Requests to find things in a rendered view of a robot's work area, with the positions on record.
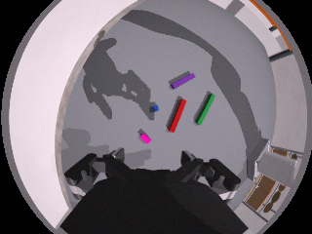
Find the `green rod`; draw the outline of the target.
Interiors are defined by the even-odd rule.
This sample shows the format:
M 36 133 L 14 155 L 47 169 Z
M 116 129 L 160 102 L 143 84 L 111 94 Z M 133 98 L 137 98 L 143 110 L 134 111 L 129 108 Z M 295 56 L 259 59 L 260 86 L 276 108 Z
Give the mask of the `green rod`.
M 211 107 L 211 105 L 212 105 L 212 103 L 214 101 L 214 98 L 215 98 L 215 95 L 214 94 L 210 94 L 210 96 L 209 96 L 209 98 L 208 98 L 208 100 L 207 100 L 207 102 L 206 102 L 206 104 L 205 104 L 201 114 L 199 115 L 199 117 L 198 117 L 198 119 L 196 121 L 196 123 L 198 125 L 201 125 L 202 122 L 204 121 L 204 119 L 205 119 L 205 117 L 206 117 L 206 115 L 207 115 L 207 113 L 208 113 L 208 111 L 209 111 L 209 109 L 210 109 L 210 107 Z

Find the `dark red rod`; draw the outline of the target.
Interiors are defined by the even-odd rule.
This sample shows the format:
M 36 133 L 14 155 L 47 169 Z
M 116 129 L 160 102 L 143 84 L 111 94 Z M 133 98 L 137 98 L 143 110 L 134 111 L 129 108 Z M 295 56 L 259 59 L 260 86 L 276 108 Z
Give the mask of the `dark red rod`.
M 169 128 L 170 132 L 173 132 L 173 133 L 175 132 L 177 123 L 179 121 L 179 118 L 181 116 L 181 113 L 183 111 L 183 108 L 184 108 L 185 104 L 186 104 L 186 100 L 185 99 L 181 99 L 180 103 L 179 103 L 179 106 L 177 108 L 177 111 L 175 113 L 175 117 L 173 119 L 173 122 L 171 123 L 171 126 Z

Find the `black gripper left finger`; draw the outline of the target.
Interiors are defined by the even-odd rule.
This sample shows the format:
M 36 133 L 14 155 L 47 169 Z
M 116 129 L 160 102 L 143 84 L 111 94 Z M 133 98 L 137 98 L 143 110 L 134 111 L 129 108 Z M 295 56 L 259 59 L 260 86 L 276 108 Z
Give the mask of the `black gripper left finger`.
M 117 176 L 121 181 L 142 180 L 139 172 L 123 163 L 125 161 L 124 148 L 119 147 L 110 154 L 99 158 L 95 153 L 90 153 L 64 173 L 75 199 L 81 200 L 94 187 L 99 173 L 105 173 L 107 178 Z

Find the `purple rod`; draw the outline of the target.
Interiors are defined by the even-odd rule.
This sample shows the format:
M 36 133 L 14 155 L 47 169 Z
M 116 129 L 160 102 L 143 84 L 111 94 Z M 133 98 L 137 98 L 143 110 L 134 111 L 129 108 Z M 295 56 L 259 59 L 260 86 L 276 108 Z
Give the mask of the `purple rod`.
M 177 82 L 171 84 L 172 88 L 175 89 L 177 87 L 179 87 L 180 85 L 186 83 L 187 81 L 193 79 L 195 77 L 194 73 L 189 74 L 188 76 L 178 80 Z

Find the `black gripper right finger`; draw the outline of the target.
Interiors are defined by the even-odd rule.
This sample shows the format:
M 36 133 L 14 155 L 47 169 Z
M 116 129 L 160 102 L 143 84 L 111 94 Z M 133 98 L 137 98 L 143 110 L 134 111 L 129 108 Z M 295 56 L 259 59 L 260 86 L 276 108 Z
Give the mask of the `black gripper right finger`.
M 191 163 L 192 162 L 192 163 Z M 187 182 L 204 176 L 211 189 L 228 205 L 235 195 L 241 180 L 217 159 L 204 162 L 187 150 L 181 152 L 181 167 L 165 175 L 165 180 Z M 196 164 L 195 164 L 196 163 Z

